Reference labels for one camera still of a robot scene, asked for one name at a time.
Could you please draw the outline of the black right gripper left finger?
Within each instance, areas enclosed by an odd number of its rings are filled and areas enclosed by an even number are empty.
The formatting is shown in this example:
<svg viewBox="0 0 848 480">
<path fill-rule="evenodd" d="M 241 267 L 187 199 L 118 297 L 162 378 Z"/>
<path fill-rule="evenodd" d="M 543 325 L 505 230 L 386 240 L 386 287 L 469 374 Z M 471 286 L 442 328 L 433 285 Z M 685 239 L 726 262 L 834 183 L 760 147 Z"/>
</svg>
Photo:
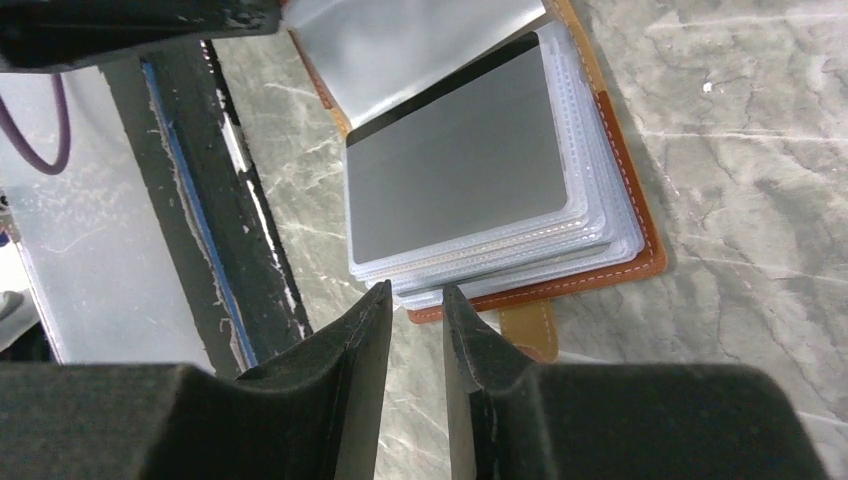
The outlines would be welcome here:
<svg viewBox="0 0 848 480">
<path fill-rule="evenodd" d="M 389 282 L 234 380 L 190 364 L 8 363 L 5 479 L 370 479 Z"/>
</svg>

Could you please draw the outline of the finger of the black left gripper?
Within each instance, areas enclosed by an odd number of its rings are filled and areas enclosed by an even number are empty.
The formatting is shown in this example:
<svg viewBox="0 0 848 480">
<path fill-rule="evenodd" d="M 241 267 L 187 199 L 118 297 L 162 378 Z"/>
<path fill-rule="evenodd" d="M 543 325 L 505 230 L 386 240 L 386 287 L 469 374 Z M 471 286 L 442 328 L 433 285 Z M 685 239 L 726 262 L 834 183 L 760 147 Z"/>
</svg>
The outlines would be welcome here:
<svg viewBox="0 0 848 480">
<path fill-rule="evenodd" d="M 1 71 L 57 73 L 166 43 L 270 35 L 280 1 L 3 1 Z"/>
</svg>

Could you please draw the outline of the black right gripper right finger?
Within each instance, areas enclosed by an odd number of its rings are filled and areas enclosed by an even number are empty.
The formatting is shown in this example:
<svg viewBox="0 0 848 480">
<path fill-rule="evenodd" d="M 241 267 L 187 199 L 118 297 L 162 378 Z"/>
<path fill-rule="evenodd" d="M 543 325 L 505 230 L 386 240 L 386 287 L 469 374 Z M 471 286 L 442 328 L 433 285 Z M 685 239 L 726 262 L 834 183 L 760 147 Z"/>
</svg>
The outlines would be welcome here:
<svg viewBox="0 0 848 480">
<path fill-rule="evenodd" d="M 455 479 L 824 479 L 776 382 L 739 364 L 539 363 L 443 292 Z"/>
</svg>

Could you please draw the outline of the grey card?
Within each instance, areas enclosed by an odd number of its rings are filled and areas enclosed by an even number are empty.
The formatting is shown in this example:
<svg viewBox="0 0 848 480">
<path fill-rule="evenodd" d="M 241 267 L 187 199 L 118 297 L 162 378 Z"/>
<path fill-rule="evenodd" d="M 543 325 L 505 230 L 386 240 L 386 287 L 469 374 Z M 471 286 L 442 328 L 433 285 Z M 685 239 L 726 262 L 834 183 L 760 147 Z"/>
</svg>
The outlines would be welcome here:
<svg viewBox="0 0 848 480">
<path fill-rule="evenodd" d="M 358 267 L 561 211 L 568 194 L 538 36 L 352 131 L 345 166 Z"/>
</svg>

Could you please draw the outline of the brown leather card holder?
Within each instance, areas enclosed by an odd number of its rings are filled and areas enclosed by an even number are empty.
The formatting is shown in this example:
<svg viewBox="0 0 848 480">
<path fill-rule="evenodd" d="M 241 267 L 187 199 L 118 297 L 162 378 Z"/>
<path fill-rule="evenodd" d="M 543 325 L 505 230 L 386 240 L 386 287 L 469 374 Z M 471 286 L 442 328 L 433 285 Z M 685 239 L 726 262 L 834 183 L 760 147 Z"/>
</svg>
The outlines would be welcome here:
<svg viewBox="0 0 848 480">
<path fill-rule="evenodd" d="M 552 362 L 555 297 L 668 257 L 569 1 L 287 1 L 342 135 L 350 274 L 416 323 L 455 285 Z"/>
</svg>

